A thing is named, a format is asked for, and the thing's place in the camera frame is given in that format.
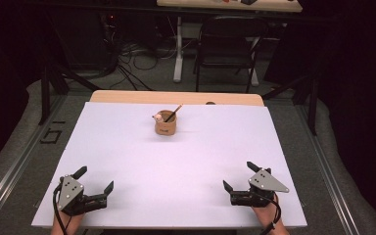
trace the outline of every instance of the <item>hand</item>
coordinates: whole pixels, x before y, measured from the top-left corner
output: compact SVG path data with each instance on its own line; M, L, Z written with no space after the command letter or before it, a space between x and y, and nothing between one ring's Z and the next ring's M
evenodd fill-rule
M274 195L274 202L278 203L277 195ZM276 206L273 204L268 204L265 208L252 208L258 217L263 228L266 228L273 222L274 216L276 215ZM285 225L283 225L282 218L277 221L274 229L272 229L268 234L270 235L288 235L289 232L286 230Z
M63 222L65 228L67 228L67 234L72 235L78 230L81 220L84 218L84 214L69 216L62 211L59 211L60 219ZM63 230L54 215L53 229L51 230L51 235L63 235Z

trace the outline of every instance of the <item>pen holder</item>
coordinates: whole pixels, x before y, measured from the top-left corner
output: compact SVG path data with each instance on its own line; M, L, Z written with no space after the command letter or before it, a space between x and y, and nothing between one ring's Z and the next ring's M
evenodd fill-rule
M168 122L165 122L167 118L172 114L172 111L163 110L159 111L158 114L161 114L164 121L156 121L155 123L155 132L160 135L173 135L176 130L176 114L170 118Z

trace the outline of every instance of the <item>pen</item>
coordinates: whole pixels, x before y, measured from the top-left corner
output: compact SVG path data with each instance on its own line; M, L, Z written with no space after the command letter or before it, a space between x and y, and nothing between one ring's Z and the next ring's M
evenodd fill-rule
M176 115L176 112L178 112L178 110L181 109L181 107L182 105L179 105L178 108L176 108L176 110L172 112L172 114L170 114L170 116L164 122L168 122L171 118L173 118Z

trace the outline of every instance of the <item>black chair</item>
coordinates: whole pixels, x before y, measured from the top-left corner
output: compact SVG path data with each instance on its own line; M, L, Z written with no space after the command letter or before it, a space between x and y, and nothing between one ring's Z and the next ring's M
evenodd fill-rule
M255 70L257 51L268 31L266 21L250 16L216 16L206 20L200 30L194 73L199 91L200 67L220 69L248 69L249 92ZM248 38L255 38L253 45Z

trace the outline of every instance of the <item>white table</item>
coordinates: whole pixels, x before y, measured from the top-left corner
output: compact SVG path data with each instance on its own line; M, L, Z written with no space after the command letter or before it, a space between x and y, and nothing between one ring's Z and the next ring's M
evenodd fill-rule
M278 193L285 225L306 226L270 114L260 105L260 96L96 93L83 109L33 226L52 226L52 192L59 177L87 165L88 171L78 180L85 186L84 194L99 194L112 180L115 189L108 207L90 212L82 221L84 227L258 227L250 208L231 206L222 185L224 179L235 190L249 189L247 180L254 173L247 168L247 161L271 167L272 174L290 189L290 193ZM236 100L248 105L239 105ZM152 114L174 110L183 101L175 135L157 135ZM203 105L205 101L220 105Z
M299 13L302 11L302 6L297 0L258 0L252 5L242 4L240 1L230 0L228 3L216 0L157 0L158 6L164 7L181 7L181 8L208 8L208 9L232 9L232 10L245 10L245 11L274 11L274 12L290 12ZM176 35L176 62L173 74L173 81L180 82L182 76L182 38L185 36L183 33L182 19L178 17L177 22L177 35ZM256 72L253 73L252 85L259 85Z

